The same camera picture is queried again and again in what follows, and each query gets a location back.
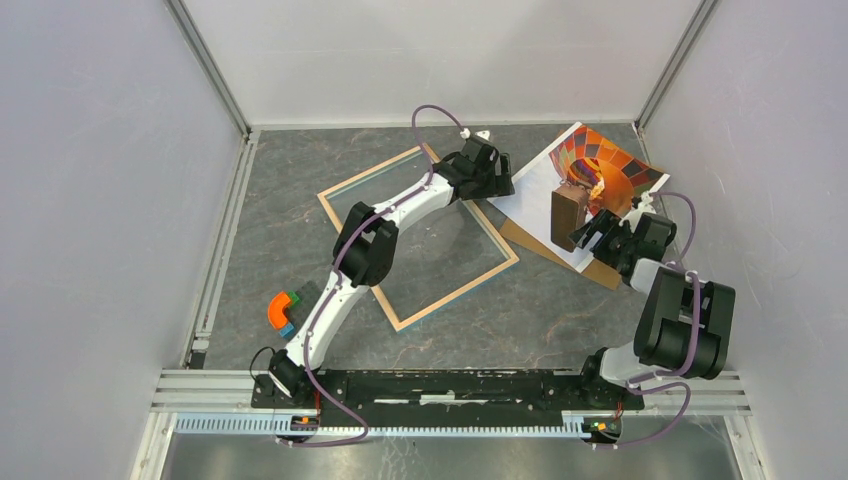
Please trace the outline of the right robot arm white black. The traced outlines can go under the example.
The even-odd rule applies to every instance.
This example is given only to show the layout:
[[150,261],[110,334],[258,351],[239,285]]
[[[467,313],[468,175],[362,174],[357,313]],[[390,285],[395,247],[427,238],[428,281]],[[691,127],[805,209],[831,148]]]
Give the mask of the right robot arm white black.
[[631,221],[602,209],[570,234],[577,246],[614,268],[626,286],[646,296],[633,340],[602,348],[585,361],[577,382],[585,405],[602,408],[618,387],[650,378],[711,380],[723,371],[736,292],[664,263],[676,233],[673,221],[655,213]]

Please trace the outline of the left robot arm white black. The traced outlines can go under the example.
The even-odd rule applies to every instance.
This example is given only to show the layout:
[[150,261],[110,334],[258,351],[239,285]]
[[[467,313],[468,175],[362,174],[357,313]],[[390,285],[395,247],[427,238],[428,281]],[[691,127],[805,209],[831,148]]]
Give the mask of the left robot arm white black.
[[461,150],[431,164],[397,195],[375,205],[354,204],[334,244],[327,284],[297,333],[269,364],[278,397],[295,408],[312,399],[315,372],[331,340],[362,295],[389,274],[406,229],[459,200],[514,193],[510,157],[483,130],[470,133]]

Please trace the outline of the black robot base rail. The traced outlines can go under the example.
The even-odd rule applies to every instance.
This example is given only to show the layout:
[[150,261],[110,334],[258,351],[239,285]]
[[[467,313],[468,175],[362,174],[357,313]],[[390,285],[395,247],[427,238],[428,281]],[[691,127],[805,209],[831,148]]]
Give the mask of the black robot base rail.
[[573,370],[326,370],[328,391],[290,399],[266,375],[254,383],[258,409],[315,409],[323,427],[553,427],[565,412],[640,411],[625,388],[587,384]]

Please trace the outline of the hot air balloon photo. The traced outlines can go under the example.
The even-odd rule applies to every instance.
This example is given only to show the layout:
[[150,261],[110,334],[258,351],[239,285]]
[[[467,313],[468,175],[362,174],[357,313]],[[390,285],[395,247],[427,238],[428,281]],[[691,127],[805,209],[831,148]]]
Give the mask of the hot air balloon photo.
[[624,218],[634,197],[654,193],[670,175],[574,123],[512,176],[515,193],[492,200],[508,220],[577,272],[598,267],[590,248],[569,235],[601,209]]

